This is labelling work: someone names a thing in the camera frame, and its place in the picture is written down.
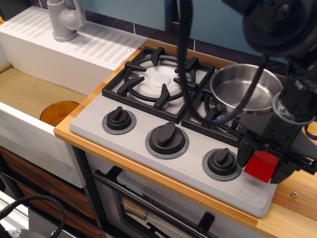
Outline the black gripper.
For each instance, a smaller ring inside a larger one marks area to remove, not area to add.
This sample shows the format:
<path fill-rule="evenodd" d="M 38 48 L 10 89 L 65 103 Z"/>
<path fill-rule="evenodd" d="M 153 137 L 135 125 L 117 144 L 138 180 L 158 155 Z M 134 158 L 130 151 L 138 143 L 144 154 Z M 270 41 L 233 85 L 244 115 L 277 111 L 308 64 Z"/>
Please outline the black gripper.
<path fill-rule="evenodd" d="M 233 119 L 232 129 L 243 137 L 237 154 L 237 163 L 245 167 L 255 150 L 266 151 L 277 159 L 270 183 L 279 184 L 295 171 L 317 171 L 317 148 L 310 141 L 317 137 L 302 132 L 315 120 L 294 118 L 271 112 L 265 115 L 240 114 Z"/>

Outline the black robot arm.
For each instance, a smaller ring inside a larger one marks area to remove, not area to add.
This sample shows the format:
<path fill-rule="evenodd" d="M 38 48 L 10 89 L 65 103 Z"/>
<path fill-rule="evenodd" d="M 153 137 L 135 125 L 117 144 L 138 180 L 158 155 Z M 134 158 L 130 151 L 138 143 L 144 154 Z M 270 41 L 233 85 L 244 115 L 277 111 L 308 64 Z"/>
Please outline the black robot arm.
<path fill-rule="evenodd" d="M 313 136 L 303 129 L 317 117 L 317 3 L 314 0 L 228 0 L 228 6 L 243 17 L 248 44 L 270 57 L 288 62 L 287 80 L 273 100 L 273 114 L 259 137 L 245 137 L 239 153 L 254 147 L 239 164 L 265 180 L 260 156 L 267 152 L 278 164 L 270 182 L 278 184 L 295 171 L 317 171 Z"/>

